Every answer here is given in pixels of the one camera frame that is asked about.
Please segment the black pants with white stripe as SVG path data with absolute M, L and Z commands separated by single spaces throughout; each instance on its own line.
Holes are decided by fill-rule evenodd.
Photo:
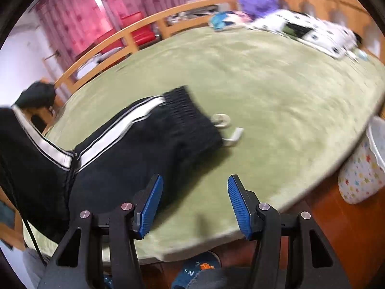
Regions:
M 107 213 L 129 202 L 154 175 L 167 205 L 222 144 L 186 87 L 133 102 L 71 150 L 42 136 L 19 107 L 5 107 L 1 187 L 24 221 L 58 243 L 82 211 Z

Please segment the blue slipper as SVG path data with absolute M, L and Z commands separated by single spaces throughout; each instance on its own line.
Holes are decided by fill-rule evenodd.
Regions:
M 221 267 L 221 260 L 213 251 L 203 252 L 184 261 L 176 278 L 173 280 L 171 288 L 187 288 L 188 284 L 201 271 L 218 269 Z

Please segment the green bed blanket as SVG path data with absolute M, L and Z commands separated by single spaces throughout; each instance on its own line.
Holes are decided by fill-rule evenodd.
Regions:
M 227 193 L 231 174 L 284 209 L 335 171 L 380 107 L 384 65 L 334 59 L 266 31 L 191 29 L 85 84 L 46 135 L 70 150 L 130 103 L 182 85 L 204 113 L 225 113 L 244 133 L 199 166 L 136 243 L 141 262 L 182 260 L 241 238 Z

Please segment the star patterned white bin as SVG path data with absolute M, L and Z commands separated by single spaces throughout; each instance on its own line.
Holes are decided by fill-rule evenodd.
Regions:
M 358 204 L 384 188 L 384 120 L 373 117 L 358 147 L 340 169 L 338 188 L 348 204 Z

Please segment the grey trouser leg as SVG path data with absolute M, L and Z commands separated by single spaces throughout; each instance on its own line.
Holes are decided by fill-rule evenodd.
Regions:
M 46 266 L 42 263 L 39 254 L 35 249 L 27 248 L 24 250 L 22 253 L 22 260 L 33 287 L 37 288 L 39 282 L 44 277 Z

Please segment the black hat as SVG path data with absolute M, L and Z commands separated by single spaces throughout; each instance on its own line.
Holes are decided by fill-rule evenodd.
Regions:
M 55 98 L 56 90 L 53 84 L 35 82 L 22 91 L 15 105 L 19 108 L 49 108 L 53 106 Z

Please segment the red chair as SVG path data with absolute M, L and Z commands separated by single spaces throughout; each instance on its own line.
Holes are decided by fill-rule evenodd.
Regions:
M 134 23 L 136 23 L 142 19 L 144 19 L 144 15 L 140 11 L 137 13 L 133 13 L 131 15 L 120 18 L 121 23 L 123 25 L 123 28 L 130 26 L 131 24 L 134 24 Z M 117 31 L 115 29 L 111 29 L 111 30 L 107 31 L 106 33 L 104 33 L 103 35 L 101 35 L 100 37 L 98 37 L 96 39 L 96 41 L 95 41 L 96 44 L 103 42 L 104 40 L 106 40 L 108 37 L 111 37 L 116 32 Z M 134 39 L 137 46 L 143 46 L 144 44 L 147 44 L 149 42 L 153 42 L 154 40 L 156 40 L 155 33 L 153 32 L 150 25 L 146 25 L 144 27 L 141 27 L 141 28 L 133 31 L 131 33 L 131 35 L 133 36 L 133 39 Z M 102 49 L 101 53 L 107 53 L 110 50 L 115 50 L 115 49 L 124 47 L 124 45 L 125 44 L 123 43 L 123 40 L 118 39 L 118 40 L 112 42 L 112 44 L 110 44 L 110 45 L 106 46 L 104 49 Z

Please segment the colorful geometric cushion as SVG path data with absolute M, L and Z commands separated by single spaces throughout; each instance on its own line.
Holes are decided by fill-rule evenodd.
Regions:
M 207 24 L 214 31 L 224 31 L 245 27 L 252 21 L 246 13 L 241 11 L 224 11 L 212 15 Z

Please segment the white floral pillow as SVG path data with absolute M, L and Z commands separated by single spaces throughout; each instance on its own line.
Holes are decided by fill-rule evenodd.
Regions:
M 297 40 L 334 59 L 358 47 L 356 35 L 349 28 L 286 9 L 257 18 L 247 24 L 247 28 Z

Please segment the pink red curtain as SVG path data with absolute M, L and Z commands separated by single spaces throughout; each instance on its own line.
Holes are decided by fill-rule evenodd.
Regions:
M 59 53 L 59 65 L 66 70 L 78 55 L 121 20 L 141 12 L 149 16 L 185 3 L 185 0 L 39 0 L 34 9 L 52 48 Z

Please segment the wooden bed frame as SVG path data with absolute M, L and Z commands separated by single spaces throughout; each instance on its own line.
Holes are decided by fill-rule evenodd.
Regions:
M 139 255 L 237 240 L 227 179 L 278 209 L 331 174 L 384 96 L 384 65 L 345 54 L 356 28 L 318 20 L 306 40 L 269 25 L 216 31 L 191 4 L 162 8 L 105 39 L 55 82 L 69 99 L 42 134 L 1 108 L 1 187 L 26 243 L 52 254 L 83 211 L 107 213 L 155 174 L 163 193 Z

